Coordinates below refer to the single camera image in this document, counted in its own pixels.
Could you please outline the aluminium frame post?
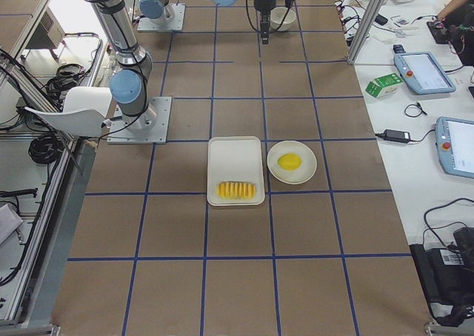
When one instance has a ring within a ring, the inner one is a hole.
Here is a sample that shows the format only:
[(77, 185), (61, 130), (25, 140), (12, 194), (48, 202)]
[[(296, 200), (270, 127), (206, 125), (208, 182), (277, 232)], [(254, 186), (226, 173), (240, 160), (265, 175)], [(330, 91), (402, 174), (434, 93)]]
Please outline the aluminium frame post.
[(384, 3), (384, 0), (370, 0), (369, 1), (367, 8), (364, 11), (364, 15), (359, 25), (358, 31), (355, 34), (353, 41), (351, 43), (351, 46), (349, 48), (349, 51), (347, 54), (348, 64), (354, 64), (356, 62), (358, 54), (360, 53), (361, 48), (363, 47), (366, 41), (370, 28), (372, 27), (373, 22), (375, 21), (375, 18), (378, 15), (378, 12), (383, 3)]

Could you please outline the round white plate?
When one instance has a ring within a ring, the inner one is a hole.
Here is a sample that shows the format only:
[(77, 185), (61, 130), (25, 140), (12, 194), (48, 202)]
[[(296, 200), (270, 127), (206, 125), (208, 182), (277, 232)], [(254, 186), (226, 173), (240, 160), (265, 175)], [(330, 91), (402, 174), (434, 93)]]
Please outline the round white plate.
[(313, 151), (299, 141), (281, 141), (267, 154), (270, 173), (280, 182), (302, 184), (316, 173), (318, 163)]

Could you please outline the green white carton box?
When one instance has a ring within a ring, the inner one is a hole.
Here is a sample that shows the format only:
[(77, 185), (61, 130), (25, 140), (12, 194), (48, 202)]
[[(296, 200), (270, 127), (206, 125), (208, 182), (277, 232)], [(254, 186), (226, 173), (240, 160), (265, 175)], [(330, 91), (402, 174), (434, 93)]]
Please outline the green white carton box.
[(365, 92), (373, 98), (380, 98), (392, 94), (403, 84), (403, 80), (396, 73), (390, 73), (371, 80)]

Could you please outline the yellow lemon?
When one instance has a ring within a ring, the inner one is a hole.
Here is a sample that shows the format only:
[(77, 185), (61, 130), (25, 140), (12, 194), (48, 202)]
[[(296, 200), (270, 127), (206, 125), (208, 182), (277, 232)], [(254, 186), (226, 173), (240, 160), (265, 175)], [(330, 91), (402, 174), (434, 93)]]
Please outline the yellow lemon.
[(296, 170), (301, 166), (302, 159), (295, 153), (286, 153), (278, 158), (277, 164), (285, 170)]

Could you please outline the blue teach pendant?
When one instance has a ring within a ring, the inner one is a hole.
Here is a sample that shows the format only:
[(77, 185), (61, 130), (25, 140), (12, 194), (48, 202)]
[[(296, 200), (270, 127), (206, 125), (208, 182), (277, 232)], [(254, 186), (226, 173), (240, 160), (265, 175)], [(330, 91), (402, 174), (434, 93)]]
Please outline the blue teach pendant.
[(393, 61), (406, 85), (418, 95), (453, 93), (456, 90), (430, 52), (396, 53)]
[(443, 170), (449, 175), (473, 178), (473, 121), (439, 117), (435, 136)]

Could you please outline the black device bottom right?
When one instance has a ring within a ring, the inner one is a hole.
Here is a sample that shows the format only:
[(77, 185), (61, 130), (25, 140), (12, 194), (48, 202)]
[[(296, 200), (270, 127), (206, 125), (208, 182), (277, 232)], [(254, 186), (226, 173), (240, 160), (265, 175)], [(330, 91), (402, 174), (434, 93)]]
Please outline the black device bottom right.
[(451, 306), (446, 316), (432, 314), (442, 326), (460, 326), (473, 318), (473, 228), (462, 227), (453, 233), (455, 244), (426, 250), (410, 245), (425, 299), (429, 305)]

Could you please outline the black power adapter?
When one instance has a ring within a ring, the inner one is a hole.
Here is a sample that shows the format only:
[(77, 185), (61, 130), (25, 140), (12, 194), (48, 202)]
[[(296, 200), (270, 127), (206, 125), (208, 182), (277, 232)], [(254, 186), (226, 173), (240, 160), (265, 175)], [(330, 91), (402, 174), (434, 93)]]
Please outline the black power adapter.
[(405, 131), (386, 129), (384, 131), (384, 140), (407, 144), (411, 142), (411, 137), (410, 134)]

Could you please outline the upper blue teach pendant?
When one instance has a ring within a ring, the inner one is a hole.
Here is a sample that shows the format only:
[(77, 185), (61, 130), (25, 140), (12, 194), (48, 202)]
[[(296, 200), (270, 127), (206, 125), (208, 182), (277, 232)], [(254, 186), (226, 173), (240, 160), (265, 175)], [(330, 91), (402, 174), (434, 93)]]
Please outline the upper blue teach pendant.
[(393, 61), (406, 85), (418, 95), (453, 93), (456, 90), (430, 52), (396, 53)]

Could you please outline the rectangular white tray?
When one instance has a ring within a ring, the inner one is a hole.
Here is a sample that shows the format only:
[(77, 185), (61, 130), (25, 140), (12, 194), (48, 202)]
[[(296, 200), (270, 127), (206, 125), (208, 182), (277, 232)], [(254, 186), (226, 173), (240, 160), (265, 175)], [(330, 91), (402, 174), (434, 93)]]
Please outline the rectangular white tray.
[[(221, 199), (216, 187), (223, 181), (256, 185), (250, 200)], [(208, 144), (207, 201), (213, 206), (250, 206), (264, 202), (264, 173), (261, 141), (255, 136), (215, 137)]]

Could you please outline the lower blue teach pendant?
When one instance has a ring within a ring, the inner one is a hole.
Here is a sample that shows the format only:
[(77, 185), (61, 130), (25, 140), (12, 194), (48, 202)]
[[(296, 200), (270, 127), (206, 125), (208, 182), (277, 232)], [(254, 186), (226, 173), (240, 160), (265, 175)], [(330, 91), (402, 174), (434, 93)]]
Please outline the lower blue teach pendant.
[(449, 175), (473, 178), (473, 121), (439, 117), (435, 136), (443, 170)]

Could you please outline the white ceramic bowl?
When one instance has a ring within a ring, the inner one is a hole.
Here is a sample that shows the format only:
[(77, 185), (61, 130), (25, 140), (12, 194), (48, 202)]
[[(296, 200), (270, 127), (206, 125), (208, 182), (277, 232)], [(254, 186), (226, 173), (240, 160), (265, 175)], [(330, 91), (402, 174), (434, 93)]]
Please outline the white ceramic bowl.
[(270, 13), (270, 26), (278, 32), (288, 31), (296, 22), (296, 12), (286, 7), (276, 7)]

